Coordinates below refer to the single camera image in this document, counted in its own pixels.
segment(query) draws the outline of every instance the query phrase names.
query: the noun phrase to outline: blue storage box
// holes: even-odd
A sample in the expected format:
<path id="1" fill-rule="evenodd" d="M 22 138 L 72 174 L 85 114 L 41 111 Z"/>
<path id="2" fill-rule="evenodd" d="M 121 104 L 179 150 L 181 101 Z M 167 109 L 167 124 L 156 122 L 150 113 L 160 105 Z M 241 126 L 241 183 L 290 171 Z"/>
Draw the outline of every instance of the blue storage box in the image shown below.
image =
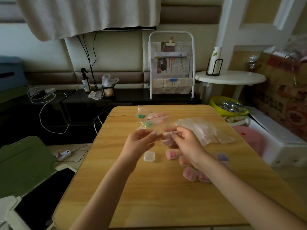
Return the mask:
<path id="1" fill-rule="evenodd" d="M 21 58 L 0 56 L 0 92 L 17 86 L 28 85 L 21 66 Z"/>

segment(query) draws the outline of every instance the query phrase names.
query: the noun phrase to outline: hand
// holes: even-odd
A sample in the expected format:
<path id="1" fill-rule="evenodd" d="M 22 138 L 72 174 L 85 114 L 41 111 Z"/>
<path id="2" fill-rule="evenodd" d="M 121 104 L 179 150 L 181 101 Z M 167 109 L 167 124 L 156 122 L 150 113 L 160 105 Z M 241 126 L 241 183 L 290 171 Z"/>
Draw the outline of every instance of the hand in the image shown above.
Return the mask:
<path id="1" fill-rule="evenodd" d="M 165 132 L 170 132 L 170 135 L 165 135 L 163 139 L 169 139 L 171 136 L 175 144 L 169 145 L 169 148 L 179 148 L 193 166 L 200 169 L 198 161 L 202 155 L 206 154 L 204 147 L 201 145 L 196 135 L 192 130 L 185 127 L 174 126 L 166 128 Z"/>
<path id="2" fill-rule="evenodd" d="M 128 135 L 119 159 L 136 166 L 137 161 L 142 154 L 150 150 L 155 141 L 162 137 L 162 133 L 149 129 L 140 129 Z"/>

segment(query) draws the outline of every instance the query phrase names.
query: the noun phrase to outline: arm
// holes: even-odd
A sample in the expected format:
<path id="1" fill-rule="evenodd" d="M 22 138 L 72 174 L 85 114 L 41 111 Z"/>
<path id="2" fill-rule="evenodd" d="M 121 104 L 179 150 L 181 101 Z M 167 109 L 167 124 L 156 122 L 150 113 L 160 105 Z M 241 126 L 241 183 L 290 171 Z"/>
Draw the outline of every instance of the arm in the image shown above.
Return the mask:
<path id="1" fill-rule="evenodd" d="M 70 230 L 108 229 L 129 175 L 140 156 L 161 137 L 157 132 L 141 129 L 130 134 L 123 150 L 102 179 L 94 195 Z"/>
<path id="2" fill-rule="evenodd" d="M 307 229 L 307 223 L 274 200 L 241 180 L 205 152 L 193 131 L 184 127 L 166 129 L 193 166 L 201 170 L 256 230 Z"/>

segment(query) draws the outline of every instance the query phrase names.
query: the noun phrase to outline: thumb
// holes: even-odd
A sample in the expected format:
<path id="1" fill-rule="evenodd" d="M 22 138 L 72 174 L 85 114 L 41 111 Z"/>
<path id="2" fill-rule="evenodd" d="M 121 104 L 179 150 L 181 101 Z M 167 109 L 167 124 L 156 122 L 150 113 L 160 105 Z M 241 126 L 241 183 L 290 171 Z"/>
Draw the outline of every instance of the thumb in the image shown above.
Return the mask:
<path id="1" fill-rule="evenodd" d="M 170 134 L 171 134 L 172 139 L 173 139 L 178 145 L 180 145 L 180 144 L 183 142 L 183 139 L 182 139 L 179 135 L 177 135 L 176 133 L 174 133 L 174 132 L 171 131 Z"/>
<path id="2" fill-rule="evenodd" d="M 149 133 L 147 136 L 145 136 L 142 141 L 146 142 L 147 144 L 155 142 L 158 137 L 158 133 L 156 131 L 153 131 Z"/>

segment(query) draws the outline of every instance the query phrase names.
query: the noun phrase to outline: yellow plastic bag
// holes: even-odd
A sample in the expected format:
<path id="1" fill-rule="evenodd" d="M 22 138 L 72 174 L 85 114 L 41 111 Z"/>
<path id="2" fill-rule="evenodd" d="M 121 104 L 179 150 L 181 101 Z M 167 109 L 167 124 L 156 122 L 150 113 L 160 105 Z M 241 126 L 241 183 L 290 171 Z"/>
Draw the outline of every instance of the yellow plastic bag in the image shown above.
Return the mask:
<path id="1" fill-rule="evenodd" d="M 245 116 L 249 113 L 248 110 L 246 110 L 244 113 L 233 113 L 233 112 L 223 110 L 222 108 L 218 107 L 218 105 L 220 105 L 222 103 L 222 101 L 233 101 L 233 102 L 236 102 L 238 104 L 241 104 L 238 101 L 236 101 L 236 100 L 234 100 L 230 97 L 214 96 L 214 97 L 210 98 L 209 106 L 212 106 L 219 113 L 219 115 L 222 116 L 222 117 L 224 117 L 224 116 L 236 117 L 238 115 Z"/>

